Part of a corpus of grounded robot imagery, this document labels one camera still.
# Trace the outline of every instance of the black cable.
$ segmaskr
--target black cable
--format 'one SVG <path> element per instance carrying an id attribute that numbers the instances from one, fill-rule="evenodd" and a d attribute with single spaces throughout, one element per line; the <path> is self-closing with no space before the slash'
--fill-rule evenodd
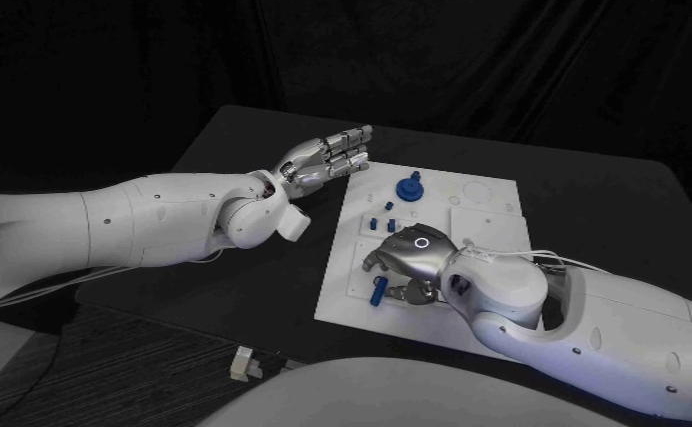
<path id="1" fill-rule="evenodd" d="M 48 373 L 51 372 L 51 369 L 54 368 L 55 364 L 55 359 L 58 358 L 58 352 L 61 350 L 61 345 L 63 345 L 63 328 L 61 328 L 61 335 L 58 336 L 58 343 L 55 345 L 55 350 L 54 350 L 54 355 L 51 357 L 51 362 L 48 363 L 47 370 L 44 370 L 42 374 L 39 375 L 39 378 L 34 382 L 32 386 L 29 389 L 27 389 L 27 392 L 22 394 L 22 397 L 18 399 L 18 401 L 5 409 L 5 412 L 0 414 L 0 420 L 3 420 L 5 416 L 11 413 L 12 410 L 19 406 L 22 401 L 27 399 L 28 395 L 34 392 L 34 389 L 39 385 L 41 381 L 47 377 Z"/>

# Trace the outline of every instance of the black table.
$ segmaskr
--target black table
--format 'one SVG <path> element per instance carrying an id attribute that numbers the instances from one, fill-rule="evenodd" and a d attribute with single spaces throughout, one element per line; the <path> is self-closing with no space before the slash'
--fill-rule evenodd
<path id="1" fill-rule="evenodd" d="M 358 126 L 224 107 L 174 171 L 269 170 L 298 143 Z M 692 206 L 664 164 L 378 126 L 370 151 L 378 162 L 517 180 L 535 248 L 692 298 L 692 269 L 677 251 L 690 242 Z M 347 184 L 335 180 L 298 201 L 313 223 L 296 244 L 276 234 L 211 264 L 125 272 L 86 284 L 80 302 L 308 363 L 357 356 L 437 362 L 521 383 L 629 424 L 654 422 L 524 365 L 313 319 Z"/>

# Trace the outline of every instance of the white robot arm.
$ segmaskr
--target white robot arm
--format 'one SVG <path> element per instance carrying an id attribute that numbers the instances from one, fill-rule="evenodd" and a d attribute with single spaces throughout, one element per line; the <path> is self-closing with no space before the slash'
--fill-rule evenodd
<path id="1" fill-rule="evenodd" d="M 368 169 L 373 127 L 313 139 L 273 172 L 159 174 L 91 192 L 0 195 L 0 298 L 87 267 L 162 267 L 250 249 L 311 224 L 290 203 Z"/>
<path id="2" fill-rule="evenodd" d="M 692 303 L 628 277 L 547 267 L 417 224 L 384 241 L 364 269 L 411 277 L 388 295 L 424 305 L 440 290 L 492 350 L 622 406 L 692 420 Z M 540 323 L 547 296 L 563 324 Z"/>

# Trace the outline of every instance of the blue part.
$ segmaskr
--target blue part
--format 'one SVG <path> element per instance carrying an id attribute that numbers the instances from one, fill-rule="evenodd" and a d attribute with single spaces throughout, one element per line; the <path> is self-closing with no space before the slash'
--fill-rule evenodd
<path id="1" fill-rule="evenodd" d="M 422 178 L 422 174 L 414 172 L 410 179 L 400 180 L 397 184 L 397 195 L 400 196 L 401 200 L 407 202 L 416 202 L 423 197 L 423 184 L 419 180 Z"/>
<path id="2" fill-rule="evenodd" d="M 380 302 L 383 301 L 383 297 L 385 296 L 385 289 L 387 289 L 387 284 L 390 281 L 387 280 L 387 277 L 381 277 L 378 279 L 378 283 L 375 285 L 375 292 L 373 293 L 371 297 L 371 305 L 377 307 L 380 305 Z"/>

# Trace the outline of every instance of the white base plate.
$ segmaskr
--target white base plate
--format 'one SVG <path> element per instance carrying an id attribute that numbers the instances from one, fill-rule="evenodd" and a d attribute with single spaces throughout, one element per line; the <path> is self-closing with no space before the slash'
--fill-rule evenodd
<path id="1" fill-rule="evenodd" d="M 374 307 L 370 299 L 375 277 L 387 277 L 393 287 L 406 285 L 410 279 L 393 271 L 365 272 L 362 262 L 391 235 L 390 219 L 396 219 L 397 231 L 419 222 L 430 225 L 450 236 L 458 247 L 471 239 L 495 250 L 531 250 L 517 183 L 378 162 L 370 164 L 371 169 L 349 179 L 315 318 L 511 360 L 481 344 L 462 316 L 445 302 L 414 306 L 384 298 Z M 397 196 L 397 182 L 411 177 L 414 170 L 422 173 L 426 193 L 419 201 L 406 202 Z M 387 211 L 390 201 L 394 209 Z"/>

